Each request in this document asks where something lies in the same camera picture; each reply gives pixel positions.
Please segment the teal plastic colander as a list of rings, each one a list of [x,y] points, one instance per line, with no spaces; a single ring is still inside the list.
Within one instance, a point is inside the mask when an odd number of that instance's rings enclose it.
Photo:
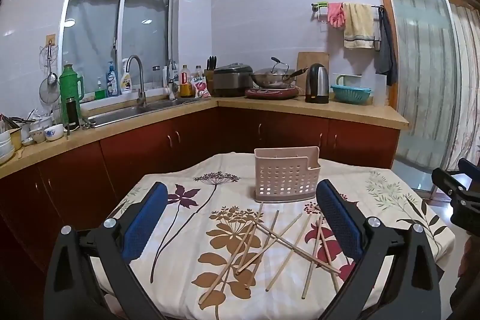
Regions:
[[[343,85],[332,85],[331,88],[336,101],[354,105],[366,104],[372,93],[370,88],[358,88]]]

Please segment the white blue patterned bowl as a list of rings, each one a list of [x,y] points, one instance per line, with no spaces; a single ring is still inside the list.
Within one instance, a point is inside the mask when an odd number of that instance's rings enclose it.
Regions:
[[[50,127],[47,127],[44,130],[44,135],[47,141],[55,141],[64,136],[64,125],[63,124],[56,124]]]

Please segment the black slim flask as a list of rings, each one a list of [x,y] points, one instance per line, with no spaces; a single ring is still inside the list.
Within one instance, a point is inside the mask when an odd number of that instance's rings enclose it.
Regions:
[[[67,126],[70,132],[77,130],[80,127],[80,120],[77,111],[77,102],[74,97],[69,97],[66,101],[67,110]]]

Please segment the white plastic jug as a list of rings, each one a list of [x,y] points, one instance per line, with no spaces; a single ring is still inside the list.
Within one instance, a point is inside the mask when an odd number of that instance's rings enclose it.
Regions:
[[[338,75],[335,84],[345,87],[361,88],[361,79],[362,76]]]

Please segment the stainless steel sink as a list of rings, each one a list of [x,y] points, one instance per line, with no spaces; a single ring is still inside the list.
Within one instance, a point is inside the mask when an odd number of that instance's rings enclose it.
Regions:
[[[93,115],[85,118],[85,125],[89,128],[103,127],[109,124],[115,124],[126,119],[136,118],[149,113],[154,113],[161,110],[171,109],[173,107],[182,106],[185,104],[199,101],[192,97],[177,98],[176,100],[160,100],[147,103],[145,106],[130,106],[127,108],[113,110],[110,112]]]

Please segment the small green soap bottle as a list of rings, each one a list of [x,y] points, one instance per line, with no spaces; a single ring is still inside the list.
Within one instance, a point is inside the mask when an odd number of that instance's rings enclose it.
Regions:
[[[107,96],[107,92],[106,92],[106,89],[103,87],[103,83],[102,83],[102,78],[101,77],[98,77],[97,78],[97,88],[94,92],[94,98],[95,100],[102,100],[104,98],[106,98]]]

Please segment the green thermos flask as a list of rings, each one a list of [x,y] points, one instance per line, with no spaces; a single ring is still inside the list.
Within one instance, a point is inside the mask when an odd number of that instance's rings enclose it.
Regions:
[[[73,98],[76,104],[78,118],[81,117],[80,102],[85,95],[83,76],[77,74],[71,63],[64,65],[62,74],[59,77],[61,114],[64,125],[68,123],[67,101]]]

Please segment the blue dish soap bottle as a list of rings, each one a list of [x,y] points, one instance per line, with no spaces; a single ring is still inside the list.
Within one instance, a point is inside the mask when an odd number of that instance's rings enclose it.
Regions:
[[[116,66],[114,62],[110,61],[108,63],[108,70],[106,72],[106,95],[108,97],[116,97],[118,93],[118,81]]]

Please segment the yellow hanging towel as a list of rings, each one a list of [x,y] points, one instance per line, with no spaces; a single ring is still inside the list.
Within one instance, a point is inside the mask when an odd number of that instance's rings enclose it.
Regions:
[[[346,13],[344,47],[346,49],[374,48],[374,16],[372,9]]]

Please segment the wooden cutting board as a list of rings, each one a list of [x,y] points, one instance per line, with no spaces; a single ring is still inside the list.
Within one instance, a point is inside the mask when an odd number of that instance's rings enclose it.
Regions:
[[[297,57],[297,69],[310,67],[314,63],[320,63],[329,71],[329,54],[326,52],[299,52]],[[296,78],[296,86],[299,95],[305,95],[307,74],[304,73]]]

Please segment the steel wok with lid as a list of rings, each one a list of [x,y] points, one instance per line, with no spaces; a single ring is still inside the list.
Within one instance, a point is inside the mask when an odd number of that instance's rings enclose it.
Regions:
[[[278,58],[271,57],[274,62],[272,67],[264,68],[253,72],[250,77],[260,88],[290,88],[293,86],[297,76],[304,74],[308,68],[290,70],[290,66]]]

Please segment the red white snack bag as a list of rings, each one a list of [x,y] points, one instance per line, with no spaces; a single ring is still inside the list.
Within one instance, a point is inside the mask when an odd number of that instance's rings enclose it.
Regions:
[[[210,98],[207,80],[204,76],[194,76],[191,80],[195,98]]]

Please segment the black rice cooker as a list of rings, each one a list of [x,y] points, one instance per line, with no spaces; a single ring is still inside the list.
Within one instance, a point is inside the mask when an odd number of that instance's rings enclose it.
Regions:
[[[216,97],[244,97],[253,87],[250,66],[235,62],[216,68],[213,72],[213,91]]]

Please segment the knife block with knives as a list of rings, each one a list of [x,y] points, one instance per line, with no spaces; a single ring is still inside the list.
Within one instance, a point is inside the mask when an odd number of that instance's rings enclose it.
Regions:
[[[206,68],[204,70],[204,76],[210,95],[215,95],[214,88],[214,70],[216,69],[217,59],[216,56],[210,56],[207,60]]]

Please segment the wall towel rack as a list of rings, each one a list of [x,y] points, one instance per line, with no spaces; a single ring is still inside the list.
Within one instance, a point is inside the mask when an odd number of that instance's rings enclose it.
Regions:
[[[320,18],[322,15],[326,16],[327,20],[327,12],[328,12],[328,1],[318,1],[311,4],[312,13]],[[374,6],[362,3],[351,3],[351,2],[342,2],[343,4],[343,11],[345,15],[345,21],[347,20],[347,13],[353,13],[354,11],[363,11],[363,9],[381,9],[383,6]]]

